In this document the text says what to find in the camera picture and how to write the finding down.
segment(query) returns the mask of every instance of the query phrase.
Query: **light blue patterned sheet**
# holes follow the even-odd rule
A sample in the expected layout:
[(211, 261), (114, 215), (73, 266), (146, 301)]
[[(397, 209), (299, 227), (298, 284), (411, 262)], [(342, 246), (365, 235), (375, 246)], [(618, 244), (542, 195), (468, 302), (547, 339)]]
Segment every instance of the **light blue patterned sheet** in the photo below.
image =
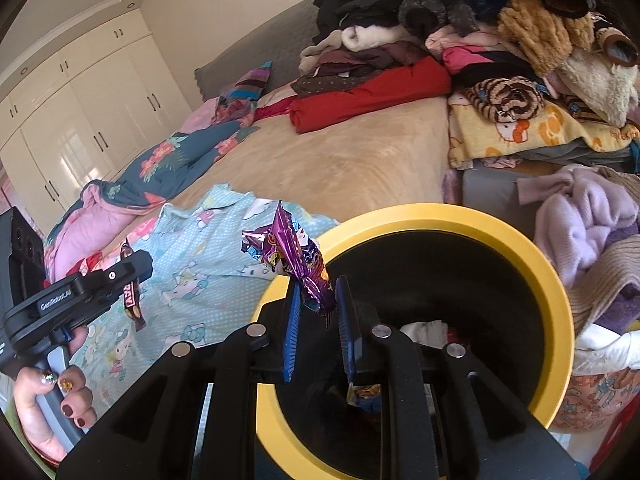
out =
[[(277, 201), (214, 186), (196, 207), (163, 207), (153, 230), (133, 244), (154, 261), (141, 284), (146, 327), (135, 332), (122, 299), (90, 326), (72, 358), (84, 371), (101, 416), (173, 343), (216, 343), (249, 322), (274, 274), (243, 253), (242, 230), (270, 224)], [(337, 225), (299, 205), (283, 206), (315, 238)]]

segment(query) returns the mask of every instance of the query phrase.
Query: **finger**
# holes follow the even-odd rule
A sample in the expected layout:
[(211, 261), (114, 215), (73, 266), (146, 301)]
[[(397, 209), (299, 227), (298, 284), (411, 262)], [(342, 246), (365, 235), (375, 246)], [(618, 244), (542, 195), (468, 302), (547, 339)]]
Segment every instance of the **finger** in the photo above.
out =
[(76, 426), (83, 430), (88, 430), (98, 421), (98, 415), (93, 408), (89, 408), (82, 415), (76, 417)]
[(74, 338), (69, 341), (69, 355), (75, 354), (86, 341), (87, 336), (89, 335), (89, 329), (85, 326), (79, 326), (75, 328), (72, 332)]
[(72, 392), (60, 403), (60, 409), (65, 416), (76, 418), (91, 408), (94, 402), (94, 394), (86, 386), (76, 392)]
[(38, 445), (48, 442), (53, 432), (36, 403), (36, 395), (49, 393), (56, 385), (55, 374), (35, 368), (23, 368), (14, 386), (14, 402), (25, 436)]
[(58, 385), (64, 394), (81, 390), (86, 385), (84, 373), (76, 365), (71, 365), (58, 378)]
[(48, 394), (56, 385), (57, 376), (36, 368), (22, 368), (15, 379), (15, 405), (29, 408), (36, 406), (36, 395)]

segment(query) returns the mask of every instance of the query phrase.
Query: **striped pillow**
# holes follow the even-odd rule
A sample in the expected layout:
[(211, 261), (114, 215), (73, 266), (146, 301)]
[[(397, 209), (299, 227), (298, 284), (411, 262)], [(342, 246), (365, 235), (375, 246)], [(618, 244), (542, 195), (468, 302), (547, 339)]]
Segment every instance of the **striped pillow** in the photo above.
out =
[(257, 101), (267, 87), (267, 81), (271, 75), (272, 63), (273, 61), (267, 61), (261, 67), (249, 70), (230, 90), (224, 92), (223, 95), (229, 100), (249, 99), (249, 101)]

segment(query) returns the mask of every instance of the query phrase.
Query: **yellow printed blanket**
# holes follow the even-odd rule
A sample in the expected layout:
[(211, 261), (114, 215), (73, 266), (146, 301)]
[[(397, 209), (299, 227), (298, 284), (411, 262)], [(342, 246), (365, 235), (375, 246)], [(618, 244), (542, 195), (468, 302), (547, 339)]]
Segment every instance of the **yellow printed blanket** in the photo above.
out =
[(475, 158), (559, 146), (582, 137), (596, 152), (615, 152), (640, 137), (638, 128), (623, 128), (593, 121), (578, 121), (551, 102), (534, 118), (514, 123), (493, 123), (478, 113), (471, 102), (455, 92), (449, 97), (449, 162), (466, 170)]

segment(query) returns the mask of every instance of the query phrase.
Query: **white wardrobe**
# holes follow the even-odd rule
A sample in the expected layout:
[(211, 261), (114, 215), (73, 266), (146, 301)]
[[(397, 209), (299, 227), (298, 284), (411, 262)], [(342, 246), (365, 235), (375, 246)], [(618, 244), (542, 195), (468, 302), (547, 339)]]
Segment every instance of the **white wardrobe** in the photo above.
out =
[(82, 187), (113, 180), (191, 112), (139, 10), (41, 63), (0, 104), (0, 159), (48, 234)]

